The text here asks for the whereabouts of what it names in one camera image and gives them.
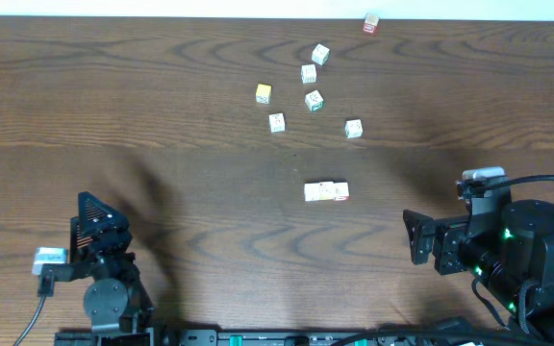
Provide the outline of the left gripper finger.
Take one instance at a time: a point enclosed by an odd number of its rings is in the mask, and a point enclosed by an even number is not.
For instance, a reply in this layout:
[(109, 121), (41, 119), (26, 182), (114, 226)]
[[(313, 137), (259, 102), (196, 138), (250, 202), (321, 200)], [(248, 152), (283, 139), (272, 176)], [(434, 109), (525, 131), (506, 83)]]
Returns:
[(75, 263), (84, 260), (87, 256), (88, 245), (89, 238), (81, 236), (80, 218), (72, 217), (70, 219), (69, 262)]
[(80, 237), (129, 228), (129, 221), (125, 215), (87, 191), (78, 194), (78, 221)]

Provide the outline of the white block red side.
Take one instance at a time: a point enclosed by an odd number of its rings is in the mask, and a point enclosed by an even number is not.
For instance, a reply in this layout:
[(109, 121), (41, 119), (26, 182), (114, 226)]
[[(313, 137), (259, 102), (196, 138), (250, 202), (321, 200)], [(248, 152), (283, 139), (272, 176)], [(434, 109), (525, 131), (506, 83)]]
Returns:
[(349, 186), (347, 182), (334, 183), (334, 201), (345, 201), (350, 197)]

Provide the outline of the white block yellow side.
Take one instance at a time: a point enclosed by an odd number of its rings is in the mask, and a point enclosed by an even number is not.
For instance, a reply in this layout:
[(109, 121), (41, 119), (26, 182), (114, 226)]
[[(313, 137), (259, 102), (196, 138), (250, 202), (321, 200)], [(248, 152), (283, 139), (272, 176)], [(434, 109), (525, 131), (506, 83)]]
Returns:
[(334, 200), (336, 198), (336, 188), (334, 182), (320, 182), (318, 185), (320, 200)]

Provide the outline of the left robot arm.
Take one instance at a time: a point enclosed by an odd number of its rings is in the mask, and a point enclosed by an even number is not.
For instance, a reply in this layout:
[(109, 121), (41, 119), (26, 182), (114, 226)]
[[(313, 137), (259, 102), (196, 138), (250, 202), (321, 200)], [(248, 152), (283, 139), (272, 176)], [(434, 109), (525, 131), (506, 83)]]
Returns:
[(72, 335), (87, 345), (157, 345), (154, 308), (128, 251), (133, 236), (125, 215), (89, 192), (78, 194), (78, 215), (70, 219), (69, 258), (42, 265), (38, 295), (51, 297), (55, 284), (93, 278), (84, 296), (91, 332)]

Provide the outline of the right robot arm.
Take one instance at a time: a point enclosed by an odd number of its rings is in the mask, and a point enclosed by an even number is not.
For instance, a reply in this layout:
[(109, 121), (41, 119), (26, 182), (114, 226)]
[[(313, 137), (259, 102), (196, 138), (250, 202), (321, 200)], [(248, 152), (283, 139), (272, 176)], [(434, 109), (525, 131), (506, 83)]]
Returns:
[(468, 213), (434, 219), (404, 210), (412, 262), (441, 275), (468, 271), (512, 315), (513, 328), (554, 342), (554, 204), (504, 186), (464, 191)]

